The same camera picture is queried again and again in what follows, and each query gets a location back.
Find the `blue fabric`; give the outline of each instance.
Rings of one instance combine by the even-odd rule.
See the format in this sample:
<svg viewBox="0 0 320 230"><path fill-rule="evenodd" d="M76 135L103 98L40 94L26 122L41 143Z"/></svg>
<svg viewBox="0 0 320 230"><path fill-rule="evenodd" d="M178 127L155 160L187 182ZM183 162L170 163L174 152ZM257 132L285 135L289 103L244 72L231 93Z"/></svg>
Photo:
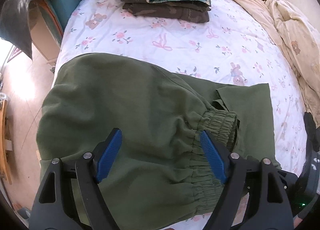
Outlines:
<svg viewBox="0 0 320 230"><path fill-rule="evenodd" d="M81 0L48 0L54 9L57 19L59 20L62 30L67 26L68 20L77 8Z"/></svg>

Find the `bedsheet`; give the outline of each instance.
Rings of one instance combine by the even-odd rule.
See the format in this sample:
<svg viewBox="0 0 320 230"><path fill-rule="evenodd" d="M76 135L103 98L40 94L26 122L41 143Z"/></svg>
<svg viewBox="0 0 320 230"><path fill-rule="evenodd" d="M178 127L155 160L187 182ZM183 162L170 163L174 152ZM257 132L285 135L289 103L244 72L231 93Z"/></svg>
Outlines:
<svg viewBox="0 0 320 230"><path fill-rule="evenodd" d="M55 78L72 58L105 52L218 83L268 83L276 159L284 170L300 175L307 139L301 91L287 60L254 18L233 0L212 0L210 21L204 24L134 17L122 5L120 0L81 1L66 26ZM235 222L244 213L246 200L241 202ZM174 229L202 229L209 216L177 223Z"/></svg>

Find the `beige floor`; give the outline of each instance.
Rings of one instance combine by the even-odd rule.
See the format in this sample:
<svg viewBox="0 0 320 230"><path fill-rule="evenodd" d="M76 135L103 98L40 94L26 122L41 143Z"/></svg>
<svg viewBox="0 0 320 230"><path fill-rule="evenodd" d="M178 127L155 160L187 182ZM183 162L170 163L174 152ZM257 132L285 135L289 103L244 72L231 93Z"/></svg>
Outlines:
<svg viewBox="0 0 320 230"><path fill-rule="evenodd" d="M39 186L36 132L41 105L53 81L51 66L34 47L33 52L33 61L21 53L7 64L2 90L10 98L7 117L13 142L8 157L12 185L5 180L4 185L12 203L29 209Z"/></svg>

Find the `bed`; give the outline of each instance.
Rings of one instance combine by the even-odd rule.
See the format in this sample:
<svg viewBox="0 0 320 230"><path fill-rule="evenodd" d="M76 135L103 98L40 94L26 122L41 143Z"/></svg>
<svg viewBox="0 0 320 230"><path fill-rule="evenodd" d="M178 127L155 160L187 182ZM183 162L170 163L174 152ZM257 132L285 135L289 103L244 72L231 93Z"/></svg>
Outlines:
<svg viewBox="0 0 320 230"><path fill-rule="evenodd" d="M120 0L80 2L65 28L54 81L64 63L101 52L223 84L268 83L276 159L284 170L300 175L307 139L301 90L278 46L252 16L233 0L212 0L210 21L205 24L135 17L122 5ZM247 198L239 205L234 224L242 221ZM170 228L202 229L209 216L198 215Z"/></svg>

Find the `ridged blue pad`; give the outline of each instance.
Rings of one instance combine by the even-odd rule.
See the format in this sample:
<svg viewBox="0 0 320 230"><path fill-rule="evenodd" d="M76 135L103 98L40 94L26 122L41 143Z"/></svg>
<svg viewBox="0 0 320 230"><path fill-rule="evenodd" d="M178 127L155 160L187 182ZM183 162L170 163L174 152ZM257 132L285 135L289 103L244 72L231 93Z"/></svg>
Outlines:
<svg viewBox="0 0 320 230"><path fill-rule="evenodd" d="M224 163L205 131L200 134L200 143L215 177L218 178L222 184L225 184L228 178L225 175Z"/></svg>
<svg viewBox="0 0 320 230"><path fill-rule="evenodd" d="M121 130L117 130L97 164L97 174L95 178L98 183L108 176L121 144L122 132Z"/></svg>

